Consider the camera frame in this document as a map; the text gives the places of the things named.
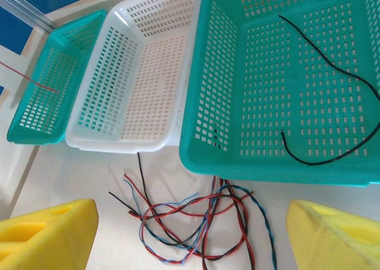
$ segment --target teal basket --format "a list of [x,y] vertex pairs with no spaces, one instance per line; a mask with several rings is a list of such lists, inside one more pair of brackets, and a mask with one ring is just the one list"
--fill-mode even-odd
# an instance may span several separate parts
[[100,10],[74,20],[50,34],[32,80],[8,130],[17,144],[53,144],[64,138],[77,91],[107,12]]
[[380,103],[334,70],[281,14],[342,69],[380,85],[380,0],[202,0],[180,142],[191,171],[227,179],[380,182]]

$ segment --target plastic basket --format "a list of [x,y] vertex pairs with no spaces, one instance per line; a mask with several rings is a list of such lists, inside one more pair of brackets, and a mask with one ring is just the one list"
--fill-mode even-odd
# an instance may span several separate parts
[[179,145],[194,6],[126,0],[108,13],[72,110],[68,145],[111,153]]
[[380,119],[362,82],[328,66],[279,14],[343,69],[380,82],[380,0],[202,0],[180,157],[225,178],[365,185],[380,182]]
[[106,17],[94,12],[54,30],[43,47],[32,79],[8,130],[17,144],[53,144],[64,138],[75,96]]

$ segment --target white plastic basket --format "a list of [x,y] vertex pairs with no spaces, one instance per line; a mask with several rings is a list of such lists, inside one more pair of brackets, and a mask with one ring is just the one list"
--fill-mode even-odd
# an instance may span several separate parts
[[108,13],[71,113],[68,145],[110,153],[179,145],[192,58],[186,47],[194,45],[199,6],[126,0]]

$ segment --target yellow foam block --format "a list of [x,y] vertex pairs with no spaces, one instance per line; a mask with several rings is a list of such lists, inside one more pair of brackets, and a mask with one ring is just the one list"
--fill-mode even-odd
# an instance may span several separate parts
[[98,214],[82,199],[0,221],[1,270],[83,270]]
[[286,227],[299,270],[380,269],[380,223],[291,201]]

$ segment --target table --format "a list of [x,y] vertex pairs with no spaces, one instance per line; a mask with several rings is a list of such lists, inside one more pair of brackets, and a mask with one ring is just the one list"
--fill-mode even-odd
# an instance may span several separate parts
[[[179,160],[178,148],[167,147],[156,153],[144,153],[141,158],[154,202],[181,201],[195,192],[206,195],[210,191],[211,176],[185,170]],[[141,186],[136,155],[90,153],[70,148],[64,143],[40,147],[12,216],[79,198],[93,198],[99,212],[99,228],[87,269],[178,269],[177,266],[161,263],[145,250],[138,239],[140,222],[107,194],[111,190],[134,205],[131,190],[122,181],[124,172]],[[275,237],[279,270],[296,269],[285,227],[291,199],[314,201],[380,221],[380,185],[354,188],[233,182],[253,190],[257,200],[267,210]],[[246,205],[250,212],[249,237],[256,254],[257,270],[272,269],[268,234],[261,214],[252,202],[246,201]],[[205,210],[205,205],[194,210]],[[167,224],[183,238],[196,228],[195,220],[181,216],[167,220]],[[218,218],[210,229],[209,251],[212,254],[221,253],[239,238],[236,214],[229,212]],[[150,239],[148,242],[165,257],[179,259],[183,256],[183,251],[168,249]],[[243,246],[233,256],[208,265],[211,270],[249,269],[246,248]],[[183,268],[200,269],[200,258],[190,258]]]

